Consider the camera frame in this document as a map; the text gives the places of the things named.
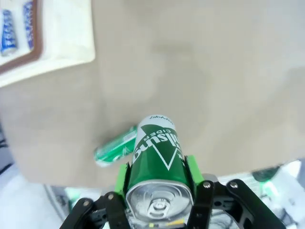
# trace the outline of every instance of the beige tabletop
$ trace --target beige tabletop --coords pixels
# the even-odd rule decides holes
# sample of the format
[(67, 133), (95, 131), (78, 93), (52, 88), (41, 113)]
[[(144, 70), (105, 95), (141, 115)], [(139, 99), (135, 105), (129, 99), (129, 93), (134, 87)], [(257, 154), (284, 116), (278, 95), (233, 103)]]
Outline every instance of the beige tabletop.
[(304, 156), (305, 3), (94, 0), (96, 60), (0, 89), (0, 117), (34, 182), (106, 187), (100, 144), (170, 117), (203, 173)]

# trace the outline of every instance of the blue can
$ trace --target blue can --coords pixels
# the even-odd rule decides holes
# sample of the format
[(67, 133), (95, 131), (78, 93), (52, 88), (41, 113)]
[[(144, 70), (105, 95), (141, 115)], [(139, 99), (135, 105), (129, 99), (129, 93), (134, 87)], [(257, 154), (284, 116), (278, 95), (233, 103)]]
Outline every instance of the blue can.
[(17, 40), (10, 10), (3, 10), (3, 31), (1, 39), (1, 54), (7, 56), (17, 50)]
[(23, 19), (28, 45), (30, 50), (32, 50), (34, 48), (33, 1), (28, 1), (23, 5)]

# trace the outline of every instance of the bolt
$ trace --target bolt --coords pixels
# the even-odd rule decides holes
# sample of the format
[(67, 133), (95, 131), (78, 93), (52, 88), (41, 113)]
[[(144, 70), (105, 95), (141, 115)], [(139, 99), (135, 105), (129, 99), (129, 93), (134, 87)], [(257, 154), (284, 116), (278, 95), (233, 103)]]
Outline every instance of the bolt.
[(88, 204), (89, 204), (89, 201), (86, 200), (83, 205), (87, 206)]
[(231, 183), (230, 183), (230, 186), (231, 186), (232, 188), (238, 188), (238, 185), (237, 185), (236, 182), (231, 182)]
[(203, 187), (205, 188), (210, 188), (211, 187), (211, 184), (209, 182), (204, 182), (203, 183)]

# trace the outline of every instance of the can lid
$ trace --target can lid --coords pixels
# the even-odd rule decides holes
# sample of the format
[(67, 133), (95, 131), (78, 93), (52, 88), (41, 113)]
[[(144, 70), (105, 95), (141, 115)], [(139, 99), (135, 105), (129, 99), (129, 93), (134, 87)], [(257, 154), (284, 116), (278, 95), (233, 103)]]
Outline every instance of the can lid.
[(144, 222), (172, 222), (190, 213), (193, 198), (189, 188), (171, 180), (147, 180), (126, 194), (133, 216)]

